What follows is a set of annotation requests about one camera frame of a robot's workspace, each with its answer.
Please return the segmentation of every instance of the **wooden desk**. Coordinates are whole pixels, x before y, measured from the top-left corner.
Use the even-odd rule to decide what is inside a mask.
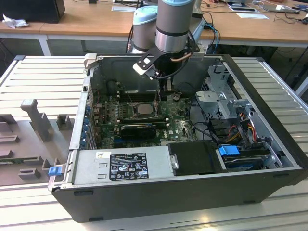
[[[94,35],[127,37],[133,12],[111,11],[112,3],[65,0],[65,14],[58,24],[45,23],[42,34]]]
[[[29,26],[17,27],[16,29],[7,27],[4,23],[0,23],[0,33],[20,33],[20,34],[39,34],[39,30],[44,23],[31,22]]]
[[[133,19],[133,12],[111,11],[112,3],[88,1],[74,2],[65,0],[65,14],[58,24],[30,23],[29,27],[10,29],[0,26],[0,37],[38,39],[44,55],[51,55],[49,39],[67,40],[109,40],[126,41]],[[283,3],[293,6],[294,1]],[[302,23],[287,24],[282,20],[274,22],[274,13],[264,13],[269,20],[240,18],[226,7],[208,8],[202,4],[203,11],[210,11],[214,25],[220,31],[221,44],[277,46],[277,47],[306,47],[308,45],[308,25]],[[300,15],[289,14],[290,17],[304,18]],[[286,19],[283,13],[277,14]],[[211,43],[213,32],[204,30],[200,42],[204,46]]]
[[[282,3],[290,7],[294,6],[294,1],[287,1]],[[211,12],[231,12],[229,7],[219,8],[202,8],[203,11]],[[236,13],[211,13],[214,20],[215,28],[221,34],[221,42],[225,43],[228,40],[238,41],[242,44],[242,41],[250,42],[267,42],[267,43],[302,43],[303,46],[308,45],[308,25],[296,22],[295,24],[288,24],[283,20],[277,20],[274,22],[275,13],[263,14],[269,19],[248,19],[240,18]],[[301,12],[297,14],[288,14],[288,17],[294,17],[303,19],[306,13]],[[208,22],[211,19],[208,14],[204,15]],[[278,17],[290,21],[285,17],[285,14],[278,13]],[[201,39],[212,38],[212,34],[208,31],[204,31],[201,35]]]

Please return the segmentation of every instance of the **white tissue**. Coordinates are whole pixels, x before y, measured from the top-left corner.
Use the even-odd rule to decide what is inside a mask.
[[[12,19],[3,15],[4,20],[2,22],[7,26],[15,29],[16,27],[28,26],[27,22],[24,19]]]

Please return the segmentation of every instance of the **floor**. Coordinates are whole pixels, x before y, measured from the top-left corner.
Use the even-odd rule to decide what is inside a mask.
[[[36,39],[3,38],[1,40],[10,53],[0,45],[0,76],[6,70],[6,66],[16,55],[43,55],[39,42]],[[51,50],[54,55],[85,55],[89,52],[100,54],[124,54],[126,42],[119,41],[86,41],[88,51],[83,52],[81,42],[78,40],[50,40]],[[269,62],[269,65],[277,74],[285,78],[290,68],[294,65],[304,48],[278,48]],[[298,74],[304,62],[308,61],[308,52],[303,56],[299,64],[294,68],[287,79],[292,82],[294,75]],[[308,91],[302,96],[308,103]]]

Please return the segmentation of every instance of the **power supply label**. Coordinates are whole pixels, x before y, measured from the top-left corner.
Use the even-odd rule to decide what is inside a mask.
[[[109,179],[112,181],[149,178],[145,153],[110,155],[109,166]]]

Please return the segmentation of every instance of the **motherboard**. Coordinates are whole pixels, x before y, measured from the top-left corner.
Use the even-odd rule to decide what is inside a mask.
[[[165,101],[121,101],[118,95],[101,95],[94,104],[97,147],[129,148],[165,146],[196,141],[188,121],[187,98]]]

